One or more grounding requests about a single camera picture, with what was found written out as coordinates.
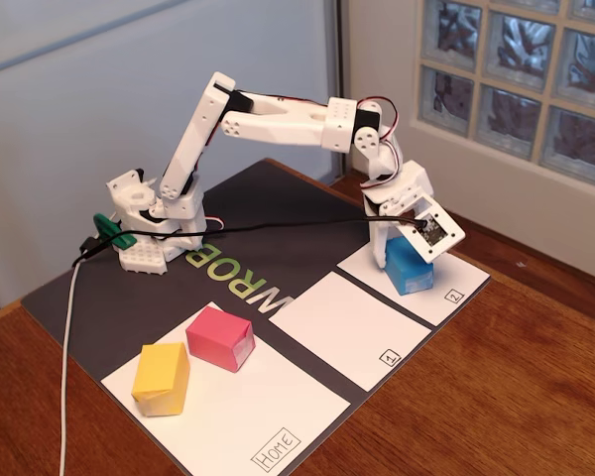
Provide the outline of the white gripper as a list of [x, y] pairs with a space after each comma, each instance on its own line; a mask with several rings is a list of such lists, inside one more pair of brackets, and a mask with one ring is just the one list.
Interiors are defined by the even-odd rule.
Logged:
[[[407, 161], [391, 180], [362, 189], [364, 211], [368, 216], [399, 216], [408, 214], [420, 219], [425, 199], [433, 200], [434, 190], [424, 167]], [[390, 222], [371, 223], [371, 250], [377, 266], [386, 267], [386, 245]]]

